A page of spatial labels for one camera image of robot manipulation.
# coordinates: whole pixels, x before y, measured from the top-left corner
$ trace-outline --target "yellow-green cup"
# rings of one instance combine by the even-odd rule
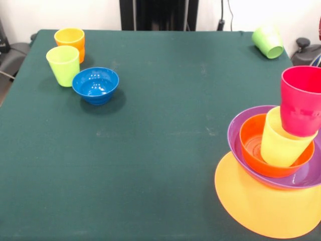
[[[273,166],[289,167],[316,137],[297,137],[282,128],[280,107],[271,109],[267,115],[261,143],[263,160]]]
[[[58,83],[71,87],[72,80],[79,73],[79,51],[72,46],[59,46],[47,52],[46,58]]]
[[[283,41],[279,31],[273,25],[265,25],[255,30],[252,41],[269,59],[277,58],[283,52]]]

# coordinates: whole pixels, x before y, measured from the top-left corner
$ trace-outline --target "green cup lying on side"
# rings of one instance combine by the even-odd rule
[[[279,57],[283,52],[283,42],[278,30],[271,25],[258,28],[252,35],[252,41],[269,59]]]
[[[79,51],[75,47],[64,45],[48,51],[46,58],[58,83],[71,87],[72,80],[79,73]]]

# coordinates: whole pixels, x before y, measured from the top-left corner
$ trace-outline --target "yellow plate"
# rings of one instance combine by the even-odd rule
[[[218,164],[214,179],[226,211],[260,235],[299,237],[321,220],[321,186],[297,190],[270,188],[249,176],[231,152]]]

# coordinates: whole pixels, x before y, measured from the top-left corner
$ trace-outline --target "purple bowl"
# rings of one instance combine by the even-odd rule
[[[253,171],[245,162],[242,155],[240,129],[242,124],[256,114],[267,113],[274,105],[256,106],[239,113],[231,121],[227,130],[227,140],[236,160],[244,169],[258,181],[274,188],[299,189],[318,186],[321,184],[321,132],[314,139],[315,150],[311,160],[303,165],[297,172],[288,177],[265,177]]]

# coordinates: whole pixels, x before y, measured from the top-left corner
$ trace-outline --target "pink cup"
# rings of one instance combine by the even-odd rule
[[[282,127],[292,135],[307,137],[321,128],[321,68],[294,66],[281,81]]]

